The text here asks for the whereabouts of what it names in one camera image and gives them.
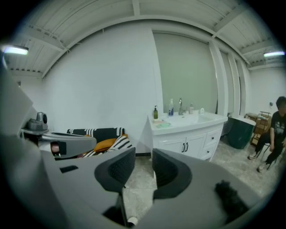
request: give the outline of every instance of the black hair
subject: black hair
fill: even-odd
[[[279,107],[281,106],[281,104],[285,103],[286,104],[286,97],[284,96],[280,96],[278,98],[278,100],[276,101],[276,106],[279,109]]]

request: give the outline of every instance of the black t-shirt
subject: black t-shirt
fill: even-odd
[[[272,116],[271,127],[274,129],[275,137],[286,136],[286,114],[281,117],[276,111]]]

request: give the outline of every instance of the person's arm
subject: person's arm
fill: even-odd
[[[274,128],[270,128],[270,152],[274,150]]]

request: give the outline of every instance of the seated person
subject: seated person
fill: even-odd
[[[286,97],[281,96],[276,101],[278,111],[273,114],[270,130],[260,136],[255,152],[248,156],[249,160],[256,158],[266,143],[270,143],[271,154],[257,168],[258,172],[264,170],[267,165],[270,165],[281,154],[286,147]]]

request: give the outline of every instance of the green bottle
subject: green bottle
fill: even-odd
[[[155,110],[153,111],[153,116],[154,116],[154,119],[158,118],[157,106],[155,106]]]

